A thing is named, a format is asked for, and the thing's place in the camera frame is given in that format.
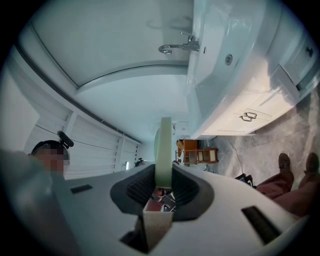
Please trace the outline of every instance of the chrome faucet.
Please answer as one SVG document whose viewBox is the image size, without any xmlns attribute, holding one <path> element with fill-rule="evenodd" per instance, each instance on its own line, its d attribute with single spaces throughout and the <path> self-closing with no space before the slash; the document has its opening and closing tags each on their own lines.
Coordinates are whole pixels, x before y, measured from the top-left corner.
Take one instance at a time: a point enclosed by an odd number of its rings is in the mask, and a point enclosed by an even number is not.
<svg viewBox="0 0 320 256">
<path fill-rule="evenodd" d="M 196 41 L 195 37 L 191 34 L 186 34 L 180 32 L 180 34 L 188 36 L 188 43 L 183 44 L 164 44 L 159 47 L 159 52 L 163 54 L 172 54 L 172 50 L 168 50 L 168 48 L 180 48 L 185 51 L 196 51 L 199 52 L 200 45 L 199 42 Z"/>
</svg>

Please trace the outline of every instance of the white cabinet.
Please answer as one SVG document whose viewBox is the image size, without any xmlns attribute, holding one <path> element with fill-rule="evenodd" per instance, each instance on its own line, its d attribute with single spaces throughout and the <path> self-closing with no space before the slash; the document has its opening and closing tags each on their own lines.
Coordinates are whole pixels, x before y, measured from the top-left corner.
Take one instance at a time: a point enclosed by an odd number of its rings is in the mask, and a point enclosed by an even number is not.
<svg viewBox="0 0 320 256">
<path fill-rule="evenodd" d="M 272 73 L 269 83 L 269 90 L 252 102 L 246 111 L 257 113 L 258 118 L 273 120 L 296 104 L 294 98 L 299 99 L 299 92 L 281 66 Z"/>
<path fill-rule="evenodd" d="M 288 60 L 283 59 L 280 64 L 288 73 L 292 82 L 297 85 L 308 73 L 319 56 L 319 50 L 307 31 L 305 31 Z"/>
<path fill-rule="evenodd" d="M 290 90 L 297 89 L 280 65 L 271 74 L 268 89 L 263 91 L 263 88 L 266 87 L 252 78 L 230 106 L 231 109 L 214 121 L 204 133 L 246 135 L 270 123 L 295 105 Z"/>
<path fill-rule="evenodd" d="M 213 124 L 205 133 L 212 135 L 244 135 L 258 127 L 268 123 L 265 119 L 255 117 L 255 114 L 248 112 L 247 114 L 231 114 L 230 116 L 223 116 L 222 122 L 218 125 Z"/>
</svg>

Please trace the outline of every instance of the person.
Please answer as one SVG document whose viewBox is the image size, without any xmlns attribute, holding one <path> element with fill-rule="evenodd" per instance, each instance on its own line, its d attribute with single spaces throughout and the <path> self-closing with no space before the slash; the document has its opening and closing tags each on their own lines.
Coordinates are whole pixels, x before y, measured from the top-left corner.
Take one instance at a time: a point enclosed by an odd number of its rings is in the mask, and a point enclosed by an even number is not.
<svg viewBox="0 0 320 256">
<path fill-rule="evenodd" d="M 281 153 L 278 159 L 280 172 L 259 184 L 256 189 L 272 199 L 288 212 L 303 217 L 310 213 L 320 187 L 319 158 L 310 153 L 305 163 L 305 176 L 297 190 L 291 191 L 294 175 L 290 170 L 290 159 Z"/>
<path fill-rule="evenodd" d="M 70 164 L 68 150 L 54 140 L 39 142 L 28 155 L 35 157 L 45 171 L 63 172 Z"/>
</svg>

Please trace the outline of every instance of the brown shoe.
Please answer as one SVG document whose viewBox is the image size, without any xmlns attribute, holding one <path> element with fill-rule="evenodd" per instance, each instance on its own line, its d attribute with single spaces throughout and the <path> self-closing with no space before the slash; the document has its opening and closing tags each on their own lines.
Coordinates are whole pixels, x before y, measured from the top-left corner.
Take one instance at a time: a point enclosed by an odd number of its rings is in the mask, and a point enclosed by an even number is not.
<svg viewBox="0 0 320 256">
<path fill-rule="evenodd" d="M 290 171 L 290 158 L 287 154 L 281 153 L 279 155 L 279 169 L 281 171 Z"/>
<path fill-rule="evenodd" d="M 319 158 L 315 153 L 310 153 L 305 162 L 304 173 L 316 173 L 319 169 Z"/>
</svg>

